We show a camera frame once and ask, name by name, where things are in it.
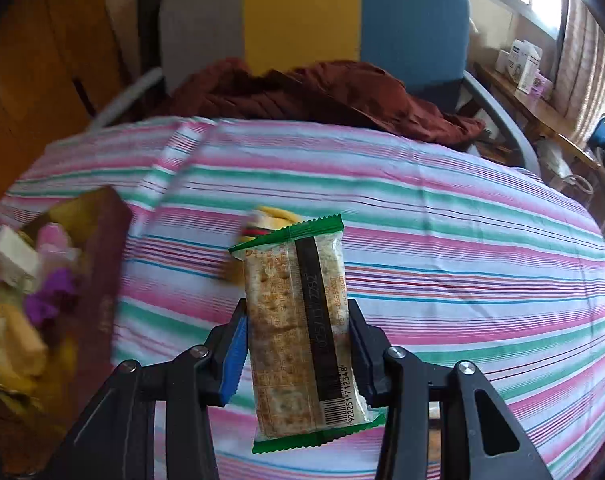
gray panel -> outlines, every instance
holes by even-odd
[[[243,0],[163,0],[160,55],[169,94],[192,73],[244,57]]]

gray armrest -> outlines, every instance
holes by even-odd
[[[87,126],[86,132],[99,130],[113,123],[124,114],[142,95],[163,79],[161,67],[152,68],[146,74],[141,75],[131,85],[127,86],[120,94],[106,105],[94,120]]]
[[[522,130],[509,116],[489,90],[482,86],[477,79],[465,71],[462,84],[469,91],[474,101],[489,114],[495,125],[500,128],[500,133],[505,136],[510,148],[518,149],[522,154],[522,165],[525,169],[540,176],[540,164],[538,156],[531,143],[524,136]]]

screw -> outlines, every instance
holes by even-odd
[[[387,348],[387,355],[389,355],[389,357],[393,357],[394,359],[402,359],[405,355],[407,355],[407,351],[402,348],[402,346],[390,346]]]
[[[123,374],[128,374],[133,372],[138,367],[138,363],[133,359],[127,359],[127,361],[122,361],[118,365],[118,371]]]
[[[463,361],[458,365],[460,371],[465,375],[473,375],[476,373],[476,365],[470,361]]]
[[[202,359],[209,355],[209,349],[205,345],[196,345],[189,348],[189,354],[193,355],[196,359]]]

striped curtain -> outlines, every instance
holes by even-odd
[[[553,105],[575,124],[571,140],[581,148],[605,112],[604,102],[605,35],[582,0],[569,0]]]

transparent plastic wrapper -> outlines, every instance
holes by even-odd
[[[379,426],[351,369],[340,216],[230,249],[244,261],[258,434],[253,452],[320,446]]]

